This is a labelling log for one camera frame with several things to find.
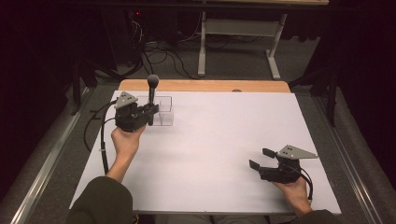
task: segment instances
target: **white paper sheet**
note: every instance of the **white paper sheet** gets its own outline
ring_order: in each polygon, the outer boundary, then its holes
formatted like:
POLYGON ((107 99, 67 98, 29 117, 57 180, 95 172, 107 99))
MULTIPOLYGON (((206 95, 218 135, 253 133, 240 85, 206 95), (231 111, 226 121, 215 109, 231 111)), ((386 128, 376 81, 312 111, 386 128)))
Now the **white paper sheet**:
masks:
MULTIPOLYGON (((132 95, 147 95, 129 91, 132 95)), ((134 210, 148 213, 290 214, 279 189, 260 180, 248 160, 277 167, 262 148, 293 145, 318 154, 295 95, 268 92, 157 91, 172 96, 173 126, 147 127, 123 185, 134 210)), ((120 95, 116 91, 113 100, 120 95)), ((111 107, 107 118, 114 117, 111 107)), ((115 158, 105 127, 109 165, 115 158)), ((73 202, 93 178, 103 175, 100 137, 78 184, 73 202)), ((314 183, 314 209, 340 214, 319 159, 301 160, 314 183)))

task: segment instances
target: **wooden edge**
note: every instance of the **wooden edge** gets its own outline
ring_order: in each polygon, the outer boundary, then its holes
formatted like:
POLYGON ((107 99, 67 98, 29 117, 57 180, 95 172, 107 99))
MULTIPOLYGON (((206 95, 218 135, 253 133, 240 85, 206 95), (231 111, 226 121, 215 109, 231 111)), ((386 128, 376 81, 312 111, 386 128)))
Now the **wooden edge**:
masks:
MULTIPOLYGON (((147 91, 149 84, 145 79, 125 79, 119 91, 147 91)), ((163 79, 156 91, 255 91, 290 92, 284 81, 267 80, 178 80, 163 79)))

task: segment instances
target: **clear plastic box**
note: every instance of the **clear plastic box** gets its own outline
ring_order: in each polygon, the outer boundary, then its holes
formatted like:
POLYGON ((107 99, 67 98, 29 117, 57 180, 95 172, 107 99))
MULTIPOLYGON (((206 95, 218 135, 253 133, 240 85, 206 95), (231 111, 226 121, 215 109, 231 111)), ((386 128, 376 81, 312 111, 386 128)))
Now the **clear plastic box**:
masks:
MULTIPOLYGON (((148 96, 137 96, 138 105, 145 105, 148 96)), ((155 96, 154 104, 160 106, 160 111, 154 115, 153 126, 172 126, 174 113, 172 109, 172 96, 155 96)))

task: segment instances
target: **hand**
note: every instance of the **hand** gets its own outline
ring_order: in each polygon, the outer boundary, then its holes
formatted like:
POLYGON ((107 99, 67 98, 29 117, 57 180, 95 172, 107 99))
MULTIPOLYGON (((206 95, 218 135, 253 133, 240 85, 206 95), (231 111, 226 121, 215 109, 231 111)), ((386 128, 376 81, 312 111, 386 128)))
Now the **hand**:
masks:
POLYGON ((111 133, 114 147, 116 148, 117 158, 124 158, 132 160, 139 148, 139 139, 146 125, 136 130, 134 133, 127 133, 121 128, 116 128, 111 133))
POLYGON ((272 183, 282 190, 286 201, 291 206, 297 217, 301 217, 312 212, 311 205, 306 196, 306 182, 302 177, 298 178, 294 183, 272 183))
POLYGON ((139 148, 140 135, 142 135, 145 129, 146 125, 139 128, 134 133, 127 133, 121 128, 113 130, 111 138, 113 139, 117 156, 106 176, 122 182, 122 179, 124 178, 125 173, 139 148))

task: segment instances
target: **white stand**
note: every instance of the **white stand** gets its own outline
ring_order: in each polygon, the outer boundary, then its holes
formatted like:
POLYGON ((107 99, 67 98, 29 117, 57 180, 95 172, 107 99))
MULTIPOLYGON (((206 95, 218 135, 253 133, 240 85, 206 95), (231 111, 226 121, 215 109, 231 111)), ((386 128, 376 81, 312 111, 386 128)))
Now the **white stand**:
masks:
POLYGON ((205 37, 212 35, 255 35, 267 36, 274 39, 271 49, 266 51, 268 63, 270 65, 273 79, 280 79, 279 71, 275 62, 275 51, 282 35, 287 14, 282 14, 280 21, 238 21, 238 20, 217 20, 207 19, 206 12, 202 13, 201 48, 198 61, 198 76, 205 76, 205 37))

